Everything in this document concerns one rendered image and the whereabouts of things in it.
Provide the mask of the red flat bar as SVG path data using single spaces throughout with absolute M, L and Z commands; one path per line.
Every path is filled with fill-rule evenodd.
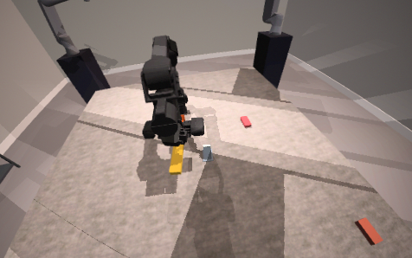
M 248 119 L 248 116 L 241 117 L 241 122 L 242 122 L 242 124 L 244 125 L 245 128 L 251 127 L 251 122 Z

